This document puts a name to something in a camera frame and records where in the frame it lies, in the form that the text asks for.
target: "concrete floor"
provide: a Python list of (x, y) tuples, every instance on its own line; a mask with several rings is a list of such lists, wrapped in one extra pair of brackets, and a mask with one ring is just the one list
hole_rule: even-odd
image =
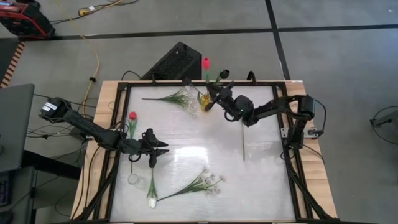
[[(72, 16), (77, 9), (104, 0), (62, 1)], [(271, 1), (278, 27), (357, 26), (398, 23), (396, 1), (301, 0)], [(42, 12), (62, 18), (52, 0), (42, 0)], [(270, 28), (266, 4), (251, 1), (141, 0), (76, 21), (84, 34), (120, 34), (180, 30)], [(69, 22), (56, 25), (58, 35), (77, 35)], [(12, 37), (0, 28), (0, 37)], [(398, 208), (398, 147), (371, 130), (369, 119), (381, 108), (398, 105), (397, 29), (280, 33), (291, 79), (304, 80), (307, 93), (328, 108), (322, 154), (338, 216), (347, 221), (396, 223)], [(272, 33), (217, 34), (173, 37), (96, 39), (101, 70), (90, 97), (103, 80), (119, 80), (126, 70), (144, 74), (178, 41), (185, 42), (214, 69), (231, 70), (231, 78), (283, 79)], [(83, 99), (95, 56), (83, 40), (27, 42), (11, 85), (34, 83), (35, 92), (70, 101)], [(43, 98), (34, 98), (29, 127), (46, 125), (37, 117)], [(322, 116), (316, 118), (321, 124)], [(28, 139), (26, 148), (45, 156), (77, 150), (76, 139)], [(39, 182), (45, 181), (42, 175)], [(37, 223), (67, 220), (51, 207), (77, 183), (59, 179), (40, 190)], [(69, 214), (74, 192), (60, 203)]]

